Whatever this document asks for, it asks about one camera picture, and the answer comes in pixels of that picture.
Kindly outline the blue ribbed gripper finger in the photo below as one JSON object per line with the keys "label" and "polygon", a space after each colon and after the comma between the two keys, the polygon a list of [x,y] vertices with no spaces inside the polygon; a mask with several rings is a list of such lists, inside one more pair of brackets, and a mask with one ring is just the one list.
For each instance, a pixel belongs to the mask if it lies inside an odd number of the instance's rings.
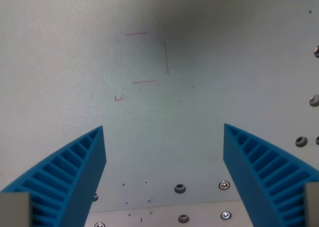
{"label": "blue ribbed gripper finger", "polygon": [[2,192],[29,193],[34,227],[82,227],[106,162],[99,126],[38,162]]}
{"label": "blue ribbed gripper finger", "polygon": [[229,124],[223,160],[253,226],[306,226],[304,187],[319,179],[317,169]]}

